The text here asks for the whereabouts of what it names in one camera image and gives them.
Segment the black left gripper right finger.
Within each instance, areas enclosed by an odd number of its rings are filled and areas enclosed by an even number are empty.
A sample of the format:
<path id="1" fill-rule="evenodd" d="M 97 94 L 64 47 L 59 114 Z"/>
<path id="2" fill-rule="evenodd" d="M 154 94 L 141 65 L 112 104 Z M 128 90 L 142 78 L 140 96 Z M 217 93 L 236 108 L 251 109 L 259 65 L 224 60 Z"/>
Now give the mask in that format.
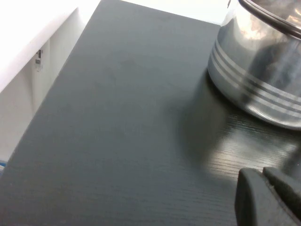
<path id="1" fill-rule="evenodd" d="M 273 167 L 264 167 L 263 175 L 274 187 L 288 209 L 301 219 L 301 183 Z"/>

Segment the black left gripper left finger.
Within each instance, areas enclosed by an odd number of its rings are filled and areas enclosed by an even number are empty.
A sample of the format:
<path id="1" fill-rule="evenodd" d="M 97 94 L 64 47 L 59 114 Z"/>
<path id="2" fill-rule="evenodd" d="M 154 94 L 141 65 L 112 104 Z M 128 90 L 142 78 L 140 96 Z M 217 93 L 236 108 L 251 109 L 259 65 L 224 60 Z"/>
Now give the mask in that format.
<path id="1" fill-rule="evenodd" d="M 238 174 L 235 214 L 239 226 L 295 226 L 297 217 L 260 172 L 242 168 Z"/>

